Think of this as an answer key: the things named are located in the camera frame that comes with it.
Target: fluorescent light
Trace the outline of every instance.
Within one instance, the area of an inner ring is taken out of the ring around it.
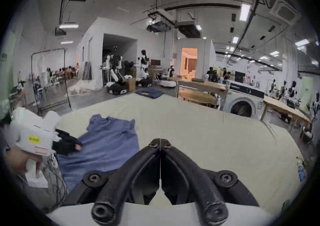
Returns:
[[[298,42],[296,42],[294,44],[299,47],[299,46],[302,46],[302,45],[305,45],[305,44],[308,44],[308,43],[309,43],[309,41],[307,39],[303,39],[303,40],[298,41]]]
[[[59,28],[78,28],[79,25],[78,24],[62,24],[59,26]]]
[[[250,5],[248,5],[248,4],[242,4],[239,20],[241,20],[241,21],[247,21],[249,11],[250,11]]]
[[[64,42],[61,42],[61,44],[71,44],[73,43],[73,41],[64,41]]]
[[[311,63],[317,67],[319,67],[319,62],[317,60],[312,60]]]
[[[236,43],[238,42],[238,40],[239,40],[239,37],[233,37],[233,41],[232,41],[232,42],[233,42],[234,44],[236,44]]]
[[[276,54],[279,54],[279,52],[271,52],[270,55],[274,56]]]

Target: hand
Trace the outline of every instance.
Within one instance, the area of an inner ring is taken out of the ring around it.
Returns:
[[[21,150],[20,148],[13,146],[10,150],[6,152],[6,163],[10,166],[12,170],[16,173],[27,172],[26,164],[28,159],[32,159],[37,162],[36,170],[39,171],[40,165],[42,164],[42,157]]]

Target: mannequin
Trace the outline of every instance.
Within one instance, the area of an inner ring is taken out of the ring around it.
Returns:
[[[286,91],[286,84],[287,84],[287,82],[286,82],[286,81],[284,81],[284,82],[283,82],[283,86],[281,87],[281,93],[280,93],[280,95],[279,95],[278,100],[280,100],[280,99],[285,95],[285,91]]]

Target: blue shirt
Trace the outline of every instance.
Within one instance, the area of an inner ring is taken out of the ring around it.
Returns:
[[[80,183],[85,173],[118,169],[139,151],[134,124],[135,120],[102,118],[99,114],[91,117],[88,132],[78,138],[82,150],[69,156],[57,155],[69,191]]]

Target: cardboard box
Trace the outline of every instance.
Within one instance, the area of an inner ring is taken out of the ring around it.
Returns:
[[[136,89],[136,78],[133,77],[131,79],[123,79],[124,82],[127,82],[129,85],[129,92],[134,91]]]

